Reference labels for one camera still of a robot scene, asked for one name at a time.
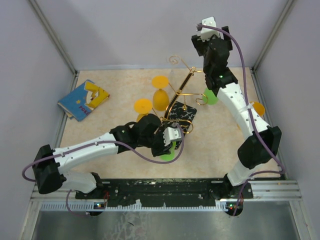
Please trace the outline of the green goblet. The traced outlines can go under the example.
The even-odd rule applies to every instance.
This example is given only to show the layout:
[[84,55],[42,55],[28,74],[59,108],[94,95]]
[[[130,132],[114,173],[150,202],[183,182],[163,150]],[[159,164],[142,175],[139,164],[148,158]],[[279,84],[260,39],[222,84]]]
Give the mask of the green goblet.
[[177,142],[176,141],[172,142],[172,146],[169,149],[169,153],[168,154],[163,154],[159,158],[162,161],[165,161],[165,162],[169,162],[169,161],[174,160],[177,157],[177,155],[176,155],[176,146],[177,146]]
[[219,99],[216,97],[212,90],[206,88],[202,95],[202,101],[208,105],[215,105],[219,101]]

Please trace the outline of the orange goblet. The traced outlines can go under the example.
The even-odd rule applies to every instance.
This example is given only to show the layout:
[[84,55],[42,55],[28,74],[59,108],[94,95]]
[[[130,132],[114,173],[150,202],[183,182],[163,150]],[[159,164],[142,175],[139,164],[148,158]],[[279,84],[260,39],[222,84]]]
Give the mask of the orange goblet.
[[237,123],[238,128],[241,130],[241,126],[243,123],[249,122],[250,121],[250,114],[248,110],[252,111],[252,116],[253,118],[258,118],[261,117],[265,114],[265,107],[256,101],[250,101],[249,106],[245,106],[246,103],[244,100],[241,101],[234,101],[234,111],[235,113],[233,114],[233,117]]
[[170,101],[168,93],[164,90],[169,85],[169,79],[166,76],[158,75],[152,79],[151,84],[156,88],[152,97],[153,107],[157,111],[163,112],[167,109]]
[[138,113],[136,121],[149,114],[152,109],[152,102],[149,99],[141,98],[134,103],[134,110]]

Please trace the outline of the gold wine glass rack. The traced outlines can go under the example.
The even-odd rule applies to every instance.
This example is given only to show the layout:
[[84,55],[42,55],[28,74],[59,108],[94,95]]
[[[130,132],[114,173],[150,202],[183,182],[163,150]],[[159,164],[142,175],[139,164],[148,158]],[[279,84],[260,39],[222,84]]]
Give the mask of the gold wine glass rack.
[[191,78],[196,73],[201,73],[202,71],[198,70],[195,66],[188,66],[188,64],[180,56],[172,56],[175,56],[177,59],[179,59],[179,64],[183,64],[186,67],[186,69],[188,70],[188,74],[178,88],[173,87],[173,85],[171,84],[171,79],[169,79],[168,77],[168,86],[170,86],[170,88],[174,92],[174,95],[169,101],[166,110],[163,111],[163,116],[160,117],[160,120],[163,126],[170,127],[174,124],[179,124],[183,130],[183,134],[188,135],[194,130],[193,120],[196,116],[197,109],[187,105],[186,97],[194,96],[195,102],[199,106],[205,106],[207,104],[202,100],[203,93],[184,92],[184,89],[190,82]]

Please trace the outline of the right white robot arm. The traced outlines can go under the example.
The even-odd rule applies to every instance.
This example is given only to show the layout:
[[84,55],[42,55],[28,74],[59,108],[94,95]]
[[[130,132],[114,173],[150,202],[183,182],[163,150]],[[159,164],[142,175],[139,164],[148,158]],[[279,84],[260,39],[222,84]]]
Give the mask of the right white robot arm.
[[197,26],[197,35],[191,41],[198,55],[203,57],[203,72],[207,88],[230,111],[244,142],[237,150],[238,162],[224,177],[221,187],[212,193],[216,199],[241,196],[248,180],[259,174],[258,168],[270,160],[278,161],[282,132],[270,126],[249,102],[247,87],[240,87],[237,78],[228,68],[233,46],[239,44],[227,26],[217,28],[204,23]]

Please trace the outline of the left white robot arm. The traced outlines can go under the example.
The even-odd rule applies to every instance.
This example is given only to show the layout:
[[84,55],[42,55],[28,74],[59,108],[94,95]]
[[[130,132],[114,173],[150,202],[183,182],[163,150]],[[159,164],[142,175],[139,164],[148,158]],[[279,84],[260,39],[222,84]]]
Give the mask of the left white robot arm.
[[95,172],[77,173],[71,170],[96,158],[135,151],[145,147],[153,157],[169,154],[174,142],[181,141],[178,126],[164,126],[154,114],[143,116],[138,122],[119,125],[94,139],[63,148],[50,145],[39,148],[32,170],[38,192],[42,195],[61,188],[69,188],[97,199],[103,195],[104,186]]

